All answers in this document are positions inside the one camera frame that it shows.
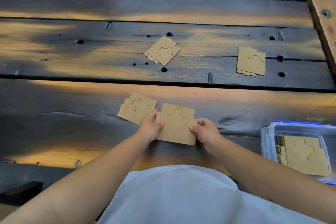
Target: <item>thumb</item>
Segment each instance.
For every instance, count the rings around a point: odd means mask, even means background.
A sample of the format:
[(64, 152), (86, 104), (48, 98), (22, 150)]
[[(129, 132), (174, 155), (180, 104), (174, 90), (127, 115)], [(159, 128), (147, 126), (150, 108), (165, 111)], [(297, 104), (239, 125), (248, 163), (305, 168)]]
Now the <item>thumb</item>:
[(196, 134), (199, 134), (201, 131), (201, 127), (200, 126), (189, 126), (189, 129), (191, 130), (191, 132), (194, 132)]
[(159, 122), (157, 124), (155, 124), (157, 126), (157, 128), (159, 129), (159, 131), (161, 131), (161, 129), (163, 129), (163, 126), (165, 125), (164, 123), (162, 122)]

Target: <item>right hand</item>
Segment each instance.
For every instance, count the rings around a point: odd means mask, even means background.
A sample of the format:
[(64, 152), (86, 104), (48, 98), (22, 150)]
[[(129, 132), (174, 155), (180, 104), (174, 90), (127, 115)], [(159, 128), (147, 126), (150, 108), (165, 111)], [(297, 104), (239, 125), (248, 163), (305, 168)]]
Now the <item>right hand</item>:
[(203, 143), (204, 148), (210, 154), (215, 153), (217, 141), (223, 139), (217, 126), (207, 118), (197, 119), (197, 126), (189, 126), (189, 129), (197, 134), (197, 139)]

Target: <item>forearm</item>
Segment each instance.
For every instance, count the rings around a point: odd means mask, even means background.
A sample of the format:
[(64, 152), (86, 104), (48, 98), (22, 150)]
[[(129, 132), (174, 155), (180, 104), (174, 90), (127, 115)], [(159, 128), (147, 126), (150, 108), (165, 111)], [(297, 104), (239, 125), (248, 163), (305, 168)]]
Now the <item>forearm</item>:
[(50, 186), (1, 224), (91, 224), (112, 199), (146, 146), (138, 135), (127, 138)]
[(214, 155), (249, 192), (315, 219), (336, 223), (336, 189), (263, 158), (228, 139)]

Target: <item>hand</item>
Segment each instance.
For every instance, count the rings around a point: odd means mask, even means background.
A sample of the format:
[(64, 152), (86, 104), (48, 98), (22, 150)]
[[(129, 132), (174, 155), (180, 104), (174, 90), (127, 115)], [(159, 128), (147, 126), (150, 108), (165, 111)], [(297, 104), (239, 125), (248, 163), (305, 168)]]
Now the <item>hand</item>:
[(197, 139), (203, 143), (204, 148), (210, 154), (214, 154), (216, 142), (223, 137), (219, 133), (217, 126), (207, 118), (197, 119), (197, 126), (190, 126), (189, 129), (197, 134)]
[(163, 123), (154, 123), (154, 117), (156, 117), (157, 112), (151, 112), (140, 122), (139, 128), (136, 132), (141, 138), (144, 138), (149, 144), (151, 141), (155, 140), (158, 136), (160, 130), (163, 128)]

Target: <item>black object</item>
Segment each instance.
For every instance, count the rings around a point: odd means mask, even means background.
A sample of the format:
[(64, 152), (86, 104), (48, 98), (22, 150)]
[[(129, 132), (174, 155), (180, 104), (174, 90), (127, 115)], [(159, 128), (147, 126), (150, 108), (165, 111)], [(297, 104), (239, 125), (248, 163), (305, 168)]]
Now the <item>black object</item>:
[(0, 203), (22, 206), (42, 191), (43, 182), (32, 181), (0, 194)]

